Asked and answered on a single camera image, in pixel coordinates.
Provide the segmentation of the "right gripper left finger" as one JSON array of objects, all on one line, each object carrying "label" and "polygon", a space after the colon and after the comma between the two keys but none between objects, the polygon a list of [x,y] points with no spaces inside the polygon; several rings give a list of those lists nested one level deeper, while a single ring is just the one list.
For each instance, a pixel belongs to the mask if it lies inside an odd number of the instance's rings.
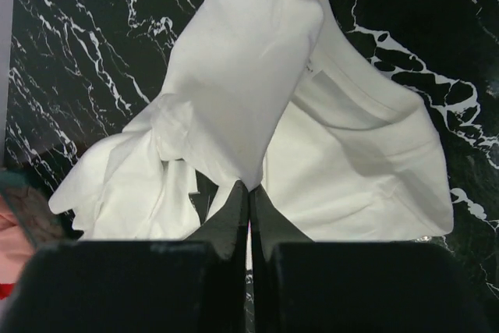
[{"label": "right gripper left finger", "polygon": [[187,238],[203,244],[207,259],[200,297],[199,332],[244,332],[249,192],[237,181],[223,205]]}]

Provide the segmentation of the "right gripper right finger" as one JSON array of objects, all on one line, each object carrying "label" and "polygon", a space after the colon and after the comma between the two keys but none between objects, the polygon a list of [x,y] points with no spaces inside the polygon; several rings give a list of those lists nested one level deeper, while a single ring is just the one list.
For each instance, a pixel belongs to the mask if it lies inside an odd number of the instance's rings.
[{"label": "right gripper right finger", "polygon": [[272,253],[282,243],[311,243],[313,240],[275,208],[262,186],[249,193],[249,219],[255,329],[257,332],[277,332],[279,283]]}]

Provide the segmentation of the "white t-shirt robot print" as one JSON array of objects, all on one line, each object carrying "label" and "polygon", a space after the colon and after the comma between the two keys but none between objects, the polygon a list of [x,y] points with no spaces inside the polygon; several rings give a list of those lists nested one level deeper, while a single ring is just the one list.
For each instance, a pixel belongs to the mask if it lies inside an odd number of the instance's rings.
[{"label": "white t-shirt robot print", "polygon": [[90,147],[49,200],[84,239],[183,239],[198,175],[262,186],[309,238],[443,236],[454,215],[422,98],[348,42],[329,0],[204,0],[159,95]]}]

